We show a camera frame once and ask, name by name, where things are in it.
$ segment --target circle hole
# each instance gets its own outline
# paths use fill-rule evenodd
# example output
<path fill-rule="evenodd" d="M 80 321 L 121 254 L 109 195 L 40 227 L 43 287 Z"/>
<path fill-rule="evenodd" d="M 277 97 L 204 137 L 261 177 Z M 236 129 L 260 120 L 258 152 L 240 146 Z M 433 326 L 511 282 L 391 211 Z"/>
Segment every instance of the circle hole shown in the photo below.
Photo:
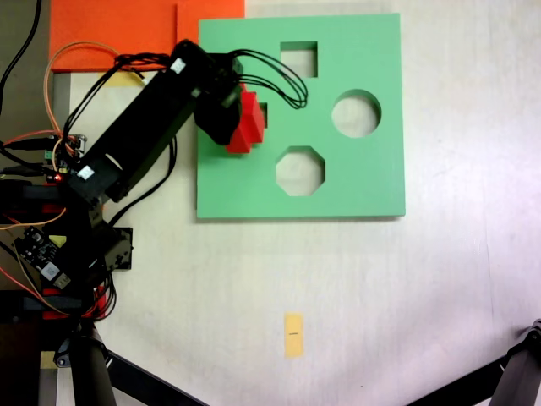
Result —
<path fill-rule="evenodd" d="M 381 106 L 371 93 L 352 90 L 338 97 L 331 116 L 336 129 L 346 137 L 362 138 L 380 125 Z"/>

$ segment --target circuit board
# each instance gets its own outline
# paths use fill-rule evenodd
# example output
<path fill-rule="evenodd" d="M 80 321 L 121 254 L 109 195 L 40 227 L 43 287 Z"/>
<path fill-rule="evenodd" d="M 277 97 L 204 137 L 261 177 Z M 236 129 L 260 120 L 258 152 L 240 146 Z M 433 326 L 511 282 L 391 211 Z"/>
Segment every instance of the circuit board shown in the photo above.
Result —
<path fill-rule="evenodd" d="M 35 227 L 28 228 L 25 237 L 17 239 L 15 244 L 20 256 L 54 286 L 64 289 L 71 282 L 54 264 L 58 247 L 40 230 Z"/>

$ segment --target black metal leg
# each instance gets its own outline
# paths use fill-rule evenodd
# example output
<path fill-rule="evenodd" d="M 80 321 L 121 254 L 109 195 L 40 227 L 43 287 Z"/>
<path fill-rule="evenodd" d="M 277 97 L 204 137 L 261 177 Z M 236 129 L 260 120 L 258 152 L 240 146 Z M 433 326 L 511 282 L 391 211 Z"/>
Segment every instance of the black metal leg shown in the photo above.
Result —
<path fill-rule="evenodd" d="M 410 403 L 409 406 L 474 406 L 490 398 L 503 374 L 506 358 L 496 361 L 463 376 L 430 395 Z"/>
<path fill-rule="evenodd" d="M 111 384 L 147 406 L 208 406 L 120 355 L 109 352 L 107 362 Z"/>
<path fill-rule="evenodd" d="M 509 359 L 490 406 L 534 406 L 540 383 L 538 356 L 525 348 Z"/>
<path fill-rule="evenodd" d="M 117 406 L 101 343 L 89 337 L 72 338 L 69 362 L 77 406 Z"/>

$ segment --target orange wire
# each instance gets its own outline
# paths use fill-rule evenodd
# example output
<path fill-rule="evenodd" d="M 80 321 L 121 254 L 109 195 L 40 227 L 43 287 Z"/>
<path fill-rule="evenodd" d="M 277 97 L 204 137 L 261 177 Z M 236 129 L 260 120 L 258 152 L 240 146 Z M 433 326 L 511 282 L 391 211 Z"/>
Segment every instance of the orange wire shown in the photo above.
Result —
<path fill-rule="evenodd" d="M 49 224 L 50 222 L 55 222 L 60 217 L 62 217 L 65 212 L 66 212 L 66 209 L 64 208 L 64 210 L 62 210 L 62 212 L 58 216 L 54 217 L 51 220 L 47 220 L 46 222 L 27 222 L 27 223 L 13 224 L 11 226 L 0 228 L 0 230 L 9 230 L 11 228 L 16 228 L 16 227 L 42 226 L 44 224 Z"/>
<path fill-rule="evenodd" d="M 118 51 L 110 47 L 106 44 L 103 44 L 101 42 L 97 41 L 76 41 L 76 42 L 70 42 L 67 45 L 64 45 L 62 48 L 60 48 L 56 53 L 52 56 L 51 60 L 49 61 L 49 64 L 46 67 L 45 70 L 45 78 L 43 79 L 43 96 L 45 99 L 45 109 L 47 111 L 47 115 L 49 116 L 49 119 L 51 120 L 52 127 L 57 131 L 59 134 L 59 137 L 62 137 L 62 130 L 60 129 L 60 126 L 58 125 L 58 122 L 56 118 L 54 117 L 54 114 L 52 113 L 51 108 L 51 101 L 49 99 L 49 76 L 51 75 L 51 68 L 54 62 L 57 60 L 57 58 L 62 55 L 64 52 L 66 52 L 68 49 L 73 47 L 79 47 L 79 46 L 91 46 L 91 47 L 97 47 L 101 49 L 105 49 L 115 55 L 119 55 Z"/>
<path fill-rule="evenodd" d="M 12 142 L 19 141 L 19 140 L 22 140 L 24 138 L 31 137 L 32 135 L 39 135 L 39 134 L 56 134 L 56 132 L 55 132 L 54 129 L 43 129 L 41 131 L 32 131 L 30 133 L 18 135 L 15 138 L 12 138 L 11 140 L 4 142 L 3 144 L 4 145 L 11 144 Z"/>

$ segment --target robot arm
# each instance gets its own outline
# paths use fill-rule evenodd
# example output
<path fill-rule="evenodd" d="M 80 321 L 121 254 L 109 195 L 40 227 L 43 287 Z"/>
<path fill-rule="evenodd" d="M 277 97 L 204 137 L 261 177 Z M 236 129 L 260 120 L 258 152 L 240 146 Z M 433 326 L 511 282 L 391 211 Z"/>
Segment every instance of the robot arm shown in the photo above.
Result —
<path fill-rule="evenodd" d="M 217 144 L 227 145 L 242 114 L 242 69 L 227 54 L 209 54 L 190 41 L 178 43 L 169 66 L 157 72 L 71 168 L 57 193 L 46 194 L 58 197 L 57 203 L 67 209 L 61 218 L 66 244 L 56 249 L 46 235 L 30 228 L 17 242 L 21 256 L 73 296 L 88 293 L 108 272 L 125 266 L 131 258 L 131 236 L 103 221 L 103 204 L 128 194 L 192 113 Z"/>

